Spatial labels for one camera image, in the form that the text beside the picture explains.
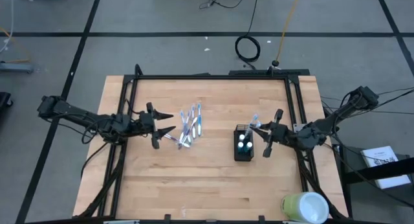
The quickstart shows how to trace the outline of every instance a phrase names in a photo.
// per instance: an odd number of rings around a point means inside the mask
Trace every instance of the concrete floor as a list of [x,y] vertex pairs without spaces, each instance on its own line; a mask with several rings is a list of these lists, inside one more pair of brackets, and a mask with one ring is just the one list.
[[[16,32],[83,32],[94,0],[15,0]],[[248,28],[254,0],[235,9],[206,0],[101,0],[91,32],[243,32]],[[231,5],[238,0],[220,0]],[[412,0],[385,0],[401,32],[414,32]],[[293,0],[259,0],[253,32],[280,32]],[[10,30],[10,0],[0,0],[0,27]],[[289,32],[392,32],[378,0],[300,0]],[[88,38],[69,93],[68,102],[97,111],[107,75],[131,74],[139,63],[145,74],[227,74],[245,69],[234,52],[236,37]],[[280,38],[257,37],[265,69],[274,59]],[[59,95],[80,38],[16,37],[31,53],[33,74],[0,74],[0,91],[12,93],[15,105],[0,125],[0,223],[13,223],[24,198],[49,123],[37,117],[43,95]],[[414,51],[414,39],[404,38]],[[247,42],[242,54],[254,53]],[[16,45],[0,60],[24,58]],[[283,69],[309,69],[321,95],[341,98],[359,85],[376,92],[414,86],[414,76],[395,38],[286,38]],[[389,94],[381,100],[396,95]],[[330,106],[338,106],[326,100]],[[384,106],[387,111],[414,111],[414,96]],[[359,148],[391,145],[414,155],[414,115],[368,113],[341,124],[345,143]],[[27,221],[71,217],[87,146],[69,129],[58,128],[34,196]],[[354,217],[405,223],[408,208],[364,203],[353,196]]]

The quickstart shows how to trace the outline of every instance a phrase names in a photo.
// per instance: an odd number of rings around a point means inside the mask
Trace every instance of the wooden tabletop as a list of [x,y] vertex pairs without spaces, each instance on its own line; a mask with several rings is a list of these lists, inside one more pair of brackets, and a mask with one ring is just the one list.
[[[107,77],[99,114],[116,113],[122,80],[123,76]],[[307,120],[323,118],[315,77],[300,76],[300,87]],[[299,120],[293,86],[292,95]],[[254,113],[268,122],[277,109],[283,109],[281,123],[291,126],[283,81],[140,80],[134,110],[145,110],[147,102],[158,111],[174,114],[156,125],[177,126],[171,132],[176,137],[182,129],[180,110],[200,102],[202,137],[181,150],[168,139],[162,139],[160,149],[154,150],[150,138],[130,138],[116,218],[164,219],[171,214],[172,219],[257,220],[258,215],[265,215],[266,220],[286,219],[280,209],[283,196],[301,192],[294,150],[274,144],[266,159],[261,156],[265,143],[255,134],[251,162],[235,162],[233,155],[233,130],[237,124],[248,124]],[[96,137],[88,156],[102,144]],[[108,153],[109,147],[86,167],[74,214],[84,211],[101,189]],[[347,215],[332,150],[317,146],[314,157],[322,190]],[[111,190],[107,207],[112,194]]]

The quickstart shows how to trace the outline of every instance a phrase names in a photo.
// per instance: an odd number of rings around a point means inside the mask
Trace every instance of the yellow cable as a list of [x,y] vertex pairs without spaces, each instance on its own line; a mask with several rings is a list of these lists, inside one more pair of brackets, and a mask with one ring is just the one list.
[[293,6],[292,6],[292,8],[290,9],[289,15],[287,16],[285,26],[283,27],[282,38],[280,39],[280,44],[279,44],[278,55],[276,56],[276,61],[277,61],[277,62],[279,61],[279,56],[280,56],[280,53],[281,53],[281,51],[282,51],[283,40],[285,39],[285,33],[286,33],[286,31],[287,31],[287,27],[288,27],[288,25],[289,25],[290,19],[292,18],[292,14],[293,14],[293,12],[295,11],[296,4],[297,4],[297,3],[298,3],[298,0],[295,0],[295,1],[293,2]]
[[[7,37],[10,37],[10,35],[8,34],[8,32],[3,28],[0,27],[0,30],[3,31]],[[26,48],[24,48],[22,45],[20,45],[14,38],[10,38],[13,43],[15,43],[21,50],[23,50],[26,54],[26,56],[28,57],[28,59],[22,59],[22,60],[12,60],[9,61],[7,63],[25,63],[25,62],[29,62],[30,61],[30,53],[28,52],[28,50],[26,50]]]

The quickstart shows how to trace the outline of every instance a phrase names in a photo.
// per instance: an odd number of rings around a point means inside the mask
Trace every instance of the floor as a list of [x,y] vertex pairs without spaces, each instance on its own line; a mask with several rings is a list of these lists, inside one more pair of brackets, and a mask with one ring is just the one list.
[[[0,74],[0,91],[12,93],[15,100],[0,125],[0,223],[16,220],[49,129],[49,123],[37,117],[41,97],[60,95],[68,74],[73,73],[68,102],[97,111],[105,77],[131,74],[136,63],[144,74],[248,69],[235,55],[234,41],[238,32],[248,29],[254,0],[243,0],[234,9],[213,5],[199,10],[205,1],[99,0],[90,37],[82,47],[94,0],[14,0],[15,39],[30,52],[36,68],[32,74]],[[321,95],[334,98],[360,85],[377,93],[412,87],[413,59],[402,49],[414,51],[414,6],[412,0],[384,1],[396,27],[391,27],[379,0],[299,0],[288,30],[297,34],[285,39],[280,67],[309,69]],[[280,41],[275,36],[280,36],[292,3],[258,0],[252,26],[261,45],[260,59],[254,62],[258,69],[274,60]],[[0,0],[0,10],[0,27],[10,30],[10,0]],[[0,60],[24,59],[18,46],[10,44]],[[240,50],[245,56],[255,53],[249,42],[242,42]],[[332,107],[339,104],[325,101]],[[408,95],[380,110],[413,112],[413,107],[414,96]],[[340,136],[350,146],[390,145],[397,153],[413,156],[413,121],[414,115],[368,113],[343,122]],[[58,128],[26,221],[71,217],[86,153],[79,135]],[[355,219],[405,223],[409,219],[403,216],[414,216],[409,208],[353,197]]]

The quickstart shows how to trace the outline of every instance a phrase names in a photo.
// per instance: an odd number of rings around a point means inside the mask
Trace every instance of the green cup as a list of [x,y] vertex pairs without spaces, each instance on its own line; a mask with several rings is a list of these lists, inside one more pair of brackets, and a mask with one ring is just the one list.
[[329,215],[328,203],[316,192],[287,195],[281,208],[289,220],[312,224],[324,223]]

